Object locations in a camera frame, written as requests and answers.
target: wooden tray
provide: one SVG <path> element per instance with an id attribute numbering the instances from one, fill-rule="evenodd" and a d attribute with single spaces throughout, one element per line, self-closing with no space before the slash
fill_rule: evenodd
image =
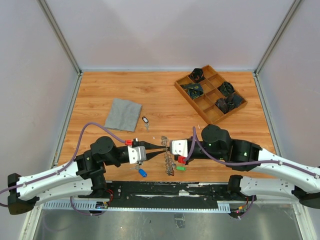
<path id="1" fill-rule="evenodd" d="M 247 100 L 240 95 L 236 89 L 234 89 L 235 94 L 243 98 L 241 105 L 226 114 L 220 111 L 215 103 L 217 99 L 225 98 L 225 96 L 218 90 L 218 87 L 221 86 L 223 82 L 226 82 L 226 80 L 210 65 L 202 67 L 202 70 L 205 79 L 199 83 L 203 88 L 204 95 L 192 99 L 188 95 L 187 90 L 181 87 L 181 85 L 193 83 L 193 81 L 188 77 L 189 74 L 175 81 L 174 86 L 207 124 L 216 124 L 245 107 L 248 103 Z"/>

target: wall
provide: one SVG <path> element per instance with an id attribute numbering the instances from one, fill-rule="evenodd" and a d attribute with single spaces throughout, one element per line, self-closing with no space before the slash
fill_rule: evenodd
<path id="1" fill-rule="evenodd" d="M 76 73 L 37 1 L 1 1 L 0 188 L 7 175 L 46 170 L 55 152 Z M 0 196 L 7 203 L 7 194 Z M 0 208 L 1 239 L 16 240 L 25 215 Z"/>
<path id="2" fill-rule="evenodd" d="M 281 153 L 320 166 L 320 1 L 304 1 L 260 74 Z M 319 210 L 310 210 L 320 237 Z"/>
<path id="3" fill-rule="evenodd" d="M 253 70 L 293 0 L 47 2 L 84 70 Z"/>

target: red clip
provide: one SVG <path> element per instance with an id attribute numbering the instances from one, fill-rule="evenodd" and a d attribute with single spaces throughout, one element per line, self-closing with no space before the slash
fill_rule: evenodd
<path id="1" fill-rule="evenodd" d="M 132 140 L 125 140 L 124 144 L 127 146 L 132 146 Z"/>
<path id="2" fill-rule="evenodd" d="M 185 159 L 186 159 L 186 157 L 184 157 L 184 156 L 178 156 L 178 163 L 180 163 L 180 164 L 186 164 Z"/>

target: gray floor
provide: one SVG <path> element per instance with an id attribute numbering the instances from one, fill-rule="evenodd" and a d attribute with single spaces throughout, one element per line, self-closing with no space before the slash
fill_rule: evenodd
<path id="1" fill-rule="evenodd" d="M 45 210 L 34 240 L 302 239 L 289 204 L 255 204 L 242 220 L 225 213 L 186 213 L 183 224 L 180 217 L 171 212 L 125 211 L 91 217 L 72 210 Z"/>

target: folded cloth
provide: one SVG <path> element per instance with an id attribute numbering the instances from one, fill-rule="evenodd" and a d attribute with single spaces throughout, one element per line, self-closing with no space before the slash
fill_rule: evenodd
<path id="1" fill-rule="evenodd" d="M 134 132 L 142 105 L 129 100 L 113 99 L 104 127 Z"/>

